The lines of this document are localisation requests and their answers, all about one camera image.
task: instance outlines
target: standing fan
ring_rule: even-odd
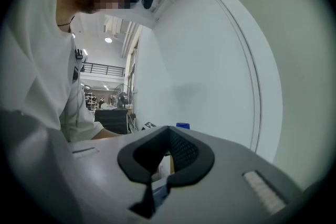
[[[129,105],[128,108],[130,108],[130,106],[132,104],[133,95],[132,95],[132,91],[131,91],[131,89],[128,85],[126,85],[126,84],[118,85],[114,89],[112,95],[115,97],[115,98],[111,99],[113,106],[116,106],[118,109],[120,109],[120,108],[125,108],[126,109],[126,105]]]

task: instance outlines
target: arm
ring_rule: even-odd
[[[86,108],[80,74],[71,86],[70,97],[63,113],[62,131],[69,142],[118,136],[105,130],[100,122],[95,122],[92,113]]]
[[[92,138],[92,140],[102,139],[102,138],[111,138],[111,137],[116,137],[116,136],[120,136],[120,134],[112,133],[106,129],[103,129],[98,134],[96,134]]]

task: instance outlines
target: blue bottle cap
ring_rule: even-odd
[[[190,129],[190,124],[189,124],[189,123],[178,122],[178,123],[176,124],[176,127],[181,127],[181,128]]]

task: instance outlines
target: white wall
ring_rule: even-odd
[[[251,78],[240,41],[216,0],[178,0],[143,29],[135,71],[138,127],[191,129],[250,147]]]
[[[126,59],[120,57],[122,43],[116,40],[107,43],[103,38],[76,34],[75,44],[77,48],[85,49],[88,52],[87,62],[126,67]]]
[[[274,164],[302,188],[327,171],[336,135],[336,31],[326,0],[240,0],[273,51],[283,95]]]

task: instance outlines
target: man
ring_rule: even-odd
[[[0,35],[0,108],[62,130],[69,142],[116,136],[86,108],[81,52],[75,51],[70,23],[78,12],[129,8],[137,1],[14,0]]]
[[[105,103],[105,100],[104,100],[104,96],[102,96],[101,98],[100,98],[100,101],[99,101],[99,108],[101,108],[101,105],[102,104],[104,104]]]

